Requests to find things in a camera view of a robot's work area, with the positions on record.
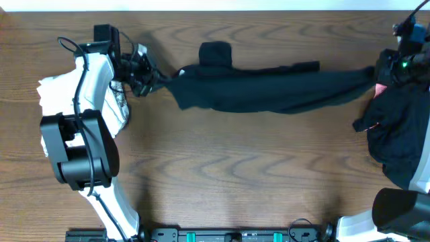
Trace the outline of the black t-shirt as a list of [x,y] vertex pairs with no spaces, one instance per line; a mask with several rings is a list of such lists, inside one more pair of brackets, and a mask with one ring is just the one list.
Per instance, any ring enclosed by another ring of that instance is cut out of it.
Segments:
[[266,69],[238,69],[227,42],[204,42],[199,62],[166,85],[182,109],[297,114],[350,102],[374,86],[374,67],[321,71],[318,61]]

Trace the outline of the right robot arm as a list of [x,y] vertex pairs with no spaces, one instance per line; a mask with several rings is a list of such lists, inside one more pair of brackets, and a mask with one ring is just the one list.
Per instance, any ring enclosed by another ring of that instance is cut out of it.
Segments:
[[380,53],[375,96],[353,127],[366,132],[371,157],[395,187],[327,228],[332,241],[429,240],[429,28],[411,13],[393,34],[398,48]]

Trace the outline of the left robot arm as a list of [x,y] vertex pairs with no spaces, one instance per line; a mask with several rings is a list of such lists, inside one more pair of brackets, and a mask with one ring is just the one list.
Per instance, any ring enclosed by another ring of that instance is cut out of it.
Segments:
[[117,146],[101,111],[112,81],[130,86],[136,97],[162,88],[171,78],[148,57],[145,46],[120,50],[120,32],[109,24],[96,25],[93,41],[74,44],[77,62],[72,111],[43,116],[40,130],[54,175],[84,196],[102,220],[104,229],[72,229],[66,241],[151,241],[140,215],[127,201],[118,173]]

